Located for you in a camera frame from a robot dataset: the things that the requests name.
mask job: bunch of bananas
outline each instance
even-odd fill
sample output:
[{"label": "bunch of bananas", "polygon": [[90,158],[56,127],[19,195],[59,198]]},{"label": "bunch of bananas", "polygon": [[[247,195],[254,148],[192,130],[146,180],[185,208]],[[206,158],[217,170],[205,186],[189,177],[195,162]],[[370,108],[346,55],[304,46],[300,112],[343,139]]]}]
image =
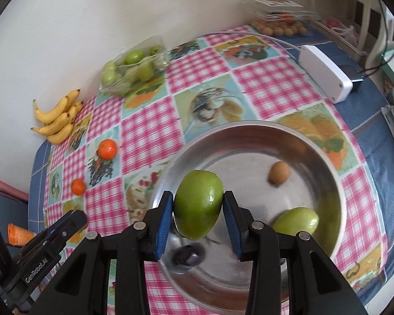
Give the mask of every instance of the bunch of bananas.
[{"label": "bunch of bananas", "polygon": [[49,112],[41,111],[37,101],[34,100],[35,117],[44,126],[42,128],[32,127],[31,130],[44,135],[52,144],[63,142],[73,130],[76,115],[83,108],[83,102],[76,102],[79,93],[80,89],[70,91]]}]

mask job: wall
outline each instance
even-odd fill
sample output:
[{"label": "wall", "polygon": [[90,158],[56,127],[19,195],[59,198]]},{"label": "wall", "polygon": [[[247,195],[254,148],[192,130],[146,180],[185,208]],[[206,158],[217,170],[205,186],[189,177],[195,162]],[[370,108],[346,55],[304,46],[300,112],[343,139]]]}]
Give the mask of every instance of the wall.
[{"label": "wall", "polygon": [[44,110],[74,88],[89,98],[102,64],[121,51],[155,34],[174,46],[242,24],[238,1],[13,0],[0,17],[0,179],[29,189],[44,140],[29,130],[33,98]]}]

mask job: silver screw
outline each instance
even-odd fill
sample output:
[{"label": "silver screw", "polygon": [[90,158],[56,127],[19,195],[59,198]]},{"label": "silver screw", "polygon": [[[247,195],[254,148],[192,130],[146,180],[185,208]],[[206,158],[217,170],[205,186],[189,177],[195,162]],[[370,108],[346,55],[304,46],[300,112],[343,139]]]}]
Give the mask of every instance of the silver screw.
[{"label": "silver screw", "polygon": [[251,226],[255,230],[261,230],[264,227],[264,224],[261,221],[253,221]]},{"label": "silver screw", "polygon": [[86,233],[86,239],[88,240],[94,240],[98,236],[97,231],[90,231]]},{"label": "silver screw", "polygon": [[137,223],[134,223],[133,227],[136,230],[143,230],[146,227],[146,223],[143,223],[142,221],[138,221]]},{"label": "silver screw", "polygon": [[311,238],[311,235],[308,232],[301,231],[299,232],[299,238],[302,240],[309,240]]}]

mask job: power strip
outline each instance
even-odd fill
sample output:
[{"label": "power strip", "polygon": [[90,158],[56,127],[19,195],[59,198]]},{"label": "power strip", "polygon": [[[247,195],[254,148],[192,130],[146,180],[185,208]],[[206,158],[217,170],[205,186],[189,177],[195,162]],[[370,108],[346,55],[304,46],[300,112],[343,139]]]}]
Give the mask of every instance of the power strip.
[{"label": "power strip", "polygon": [[315,46],[302,45],[298,63],[333,104],[345,100],[353,88],[349,77]]}]

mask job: blue gripper pad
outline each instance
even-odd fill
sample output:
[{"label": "blue gripper pad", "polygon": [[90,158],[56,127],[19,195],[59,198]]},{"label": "blue gripper pad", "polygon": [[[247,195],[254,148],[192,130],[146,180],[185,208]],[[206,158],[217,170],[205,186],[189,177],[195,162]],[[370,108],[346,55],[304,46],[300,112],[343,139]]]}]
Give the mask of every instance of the blue gripper pad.
[{"label": "blue gripper pad", "polygon": [[232,211],[231,202],[229,201],[226,193],[224,194],[222,209],[225,216],[226,227],[228,228],[229,239],[231,240],[232,244],[232,249],[234,254],[238,256],[238,259],[240,259],[242,257],[241,233],[238,223],[236,222],[235,215]]},{"label": "blue gripper pad", "polygon": [[160,199],[160,204],[158,207],[163,207],[163,203],[165,203],[165,207],[163,209],[158,232],[156,234],[156,248],[154,251],[157,260],[160,260],[163,253],[165,252],[166,241],[168,240],[173,206],[173,195],[171,192],[165,191],[162,194],[162,198]]}]

